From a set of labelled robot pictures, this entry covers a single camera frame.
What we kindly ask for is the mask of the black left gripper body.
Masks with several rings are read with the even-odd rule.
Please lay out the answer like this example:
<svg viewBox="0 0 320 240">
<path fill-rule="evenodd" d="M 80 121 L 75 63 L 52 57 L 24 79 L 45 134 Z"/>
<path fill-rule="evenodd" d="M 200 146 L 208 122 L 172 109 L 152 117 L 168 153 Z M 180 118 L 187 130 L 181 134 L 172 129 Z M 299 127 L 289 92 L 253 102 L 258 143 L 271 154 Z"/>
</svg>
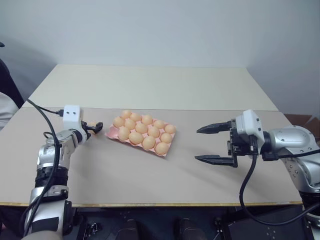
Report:
<svg viewBox="0 0 320 240">
<path fill-rule="evenodd" d="M 88 124 L 87 124 L 87 122 L 85 122 L 85 121 L 81 121 L 81 127 L 82 127 L 82 129 L 84 130 L 84 132 L 86 133 L 86 137 L 87 138 L 90 138 L 91 137 L 91 134 L 88 132 Z"/>
</svg>

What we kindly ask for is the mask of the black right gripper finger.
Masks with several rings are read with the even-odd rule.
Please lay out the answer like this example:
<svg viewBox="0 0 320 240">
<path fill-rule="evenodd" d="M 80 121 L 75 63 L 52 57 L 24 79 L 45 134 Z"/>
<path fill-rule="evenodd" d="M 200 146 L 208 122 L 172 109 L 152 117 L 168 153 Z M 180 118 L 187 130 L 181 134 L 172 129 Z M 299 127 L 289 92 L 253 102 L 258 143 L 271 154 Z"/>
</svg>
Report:
<svg viewBox="0 0 320 240">
<path fill-rule="evenodd" d="M 221 157 L 219 155 L 198 155 L 194 157 L 196 160 L 218 166 L 237 167 L 237 159 L 233 157 Z"/>
<path fill-rule="evenodd" d="M 231 128 L 235 127 L 236 123 L 234 120 L 227 122 L 212 123 L 206 126 L 203 126 L 196 130 L 199 134 L 218 134 L 219 132 L 230 131 Z"/>
</svg>

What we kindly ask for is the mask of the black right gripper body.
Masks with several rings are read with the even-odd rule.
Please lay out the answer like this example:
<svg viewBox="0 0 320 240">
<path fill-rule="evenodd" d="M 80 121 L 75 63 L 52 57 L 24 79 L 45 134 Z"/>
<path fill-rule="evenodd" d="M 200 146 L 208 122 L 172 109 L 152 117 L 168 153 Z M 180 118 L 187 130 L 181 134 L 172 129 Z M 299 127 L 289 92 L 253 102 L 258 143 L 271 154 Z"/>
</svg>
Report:
<svg viewBox="0 0 320 240">
<path fill-rule="evenodd" d="M 258 139 L 255 135 L 238 134 L 236 128 L 230 129 L 230 140 L 227 141 L 227 166 L 238 167 L 238 156 L 257 156 Z"/>
</svg>

